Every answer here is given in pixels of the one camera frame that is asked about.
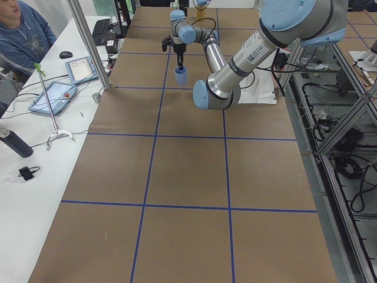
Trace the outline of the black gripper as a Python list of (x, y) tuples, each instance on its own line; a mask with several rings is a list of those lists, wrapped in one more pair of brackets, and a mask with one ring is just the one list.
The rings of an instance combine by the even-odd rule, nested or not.
[(185, 43), (176, 44), (173, 43), (173, 51), (177, 54), (177, 65), (179, 70), (184, 69), (183, 60), (184, 60), (184, 53), (186, 52), (187, 45)]

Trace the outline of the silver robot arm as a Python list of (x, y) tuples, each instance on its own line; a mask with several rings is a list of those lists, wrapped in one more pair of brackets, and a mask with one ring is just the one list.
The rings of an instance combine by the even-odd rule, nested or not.
[(193, 101), (199, 109), (225, 110), (241, 98), (240, 82), (270, 54), (300, 39), (302, 47), (331, 45), (341, 41), (346, 31), (347, 1), (265, 1), (259, 27), (240, 49), (226, 61), (216, 33), (186, 21), (184, 11), (170, 13), (171, 34), (162, 46), (172, 46), (177, 54), (177, 70), (184, 71), (186, 45), (201, 44), (212, 73), (193, 87)]
[(193, 5), (199, 8), (205, 8), (210, 3), (210, 0), (193, 0)]

